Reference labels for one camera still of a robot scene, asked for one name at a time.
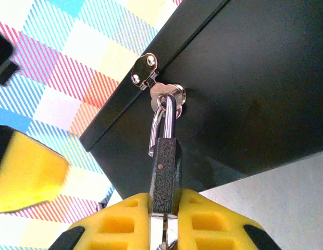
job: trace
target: striped pattern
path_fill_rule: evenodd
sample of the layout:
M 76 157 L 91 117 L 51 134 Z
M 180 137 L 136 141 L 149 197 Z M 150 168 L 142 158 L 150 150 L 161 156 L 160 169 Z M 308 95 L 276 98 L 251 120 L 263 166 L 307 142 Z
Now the striped pattern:
M 17 44 L 19 32 L 9 27 L 8 25 L 0 22 L 0 33 L 6 37 L 13 45 Z
M 100 33 L 113 38 L 116 24 L 125 8 L 113 0 L 86 0 L 79 13 L 79 19 Z
M 176 4 L 176 5 L 179 5 L 179 4 L 181 4 L 181 2 L 182 2 L 183 0 L 173 0 L 173 2 Z
M 27 135 L 62 154 L 71 165 L 103 173 L 92 155 L 85 151 L 77 135 L 35 120 L 30 123 Z
M 83 101 L 101 108 L 118 85 L 119 82 L 95 71 Z
M 46 250 L 46 248 L 23 247 L 23 246 L 0 246 L 0 250 Z
M 28 219 L 23 235 L 18 243 L 19 246 L 49 247 L 70 226 L 67 223 L 46 220 Z
M 47 249 L 98 202 L 108 203 L 114 187 L 78 136 L 181 0 L 0 2 L 0 32 L 20 66 L 10 87 L 0 87 L 0 123 L 72 165 L 54 201 L 0 214 L 0 250 Z
M 106 197 L 100 203 L 103 203 L 103 204 L 107 205 L 107 203 L 109 202 L 109 199 L 110 199 L 111 195 L 113 194 L 114 190 L 115 190 L 115 187 L 112 185 L 109 188 Z
M 0 87 L 0 108 L 32 118 L 45 86 L 19 74 L 8 84 L 8 88 Z
M 127 9 L 153 26 L 158 18 L 156 13 L 163 8 L 165 2 L 165 0 L 130 0 Z
M 104 174 L 70 166 L 61 194 L 99 202 L 108 195 L 111 187 L 112 184 Z
M 19 73 L 34 81 L 46 84 L 53 71 L 59 52 L 20 33 L 14 59 Z
M 94 70 L 60 54 L 47 85 L 78 100 L 83 100 Z
M 78 109 L 69 131 L 80 136 L 98 112 L 99 108 L 83 102 Z
M 72 16 L 48 1 L 36 0 L 22 32 L 57 51 L 61 51 L 73 23 Z
M 118 22 L 115 28 L 114 40 L 137 55 L 144 52 L 158 33 L 155 28 L 126 9 L 122 12 L 121 22 Z
M 73 224 L 96 212 L 98 202 L 66 195 L 7 215 Z

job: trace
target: yellow foam pad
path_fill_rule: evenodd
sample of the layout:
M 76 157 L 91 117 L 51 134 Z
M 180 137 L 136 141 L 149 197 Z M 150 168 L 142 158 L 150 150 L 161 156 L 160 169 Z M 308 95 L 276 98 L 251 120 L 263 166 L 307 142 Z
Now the yellow foam pad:
M 69 162 L 40 142 L 13 132 L 0 164 L 0 212 L 54 199 Z
M 195 191 L 183 189 L 178 212 L 178 250 L 257 249 L 243 226 L 257 222 Z
M 148 193 L 137 194 L 90 215 L 71 228 L 85 231 L 74 250 L 148 250 Z

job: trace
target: padlock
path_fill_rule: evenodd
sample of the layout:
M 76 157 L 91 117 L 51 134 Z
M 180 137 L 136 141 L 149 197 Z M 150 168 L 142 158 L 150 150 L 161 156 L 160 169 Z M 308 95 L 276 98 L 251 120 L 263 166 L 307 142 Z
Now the padlock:
M 165 108 L 160 106 L 157 108 L 155 115 L 153 116 L 150 142 L 149 142 L 149 151 L 148 151 L 148 154 L 151 157 L 153 157 L 153 154 L 154 154 L 156 140 L 159 137 L 160 121 L 164 114 L 165 114 Z
M 152 216 L 176 217 L 179 209 L 182 151 L 175 138 L 176 100 L 172 94 L 163 97 L 165 125 L 163 137 L 154 146 L 153 176 L 150 187 Z

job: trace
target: padlock body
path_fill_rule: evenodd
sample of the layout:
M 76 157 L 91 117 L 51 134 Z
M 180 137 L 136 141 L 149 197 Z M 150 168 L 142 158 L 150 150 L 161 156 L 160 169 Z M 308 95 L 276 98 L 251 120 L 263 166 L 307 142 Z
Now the padlock body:
M 175 138 L 158 138 L 150 187 L 151 213 L 176 215 L 179 210 L 182 150 Z

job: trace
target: plaid fabric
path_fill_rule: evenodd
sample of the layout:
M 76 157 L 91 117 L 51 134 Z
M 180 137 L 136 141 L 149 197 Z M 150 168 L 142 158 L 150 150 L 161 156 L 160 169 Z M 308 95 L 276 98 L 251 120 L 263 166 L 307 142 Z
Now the plaid fabric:
M 49 203 L 0 214 L 0 249 L 46 249 L 114 187 L 78 138 L 180 0 L 0 0 L 0 33 L 20 66 L 0 86 L 0 124 L 64 155 Z

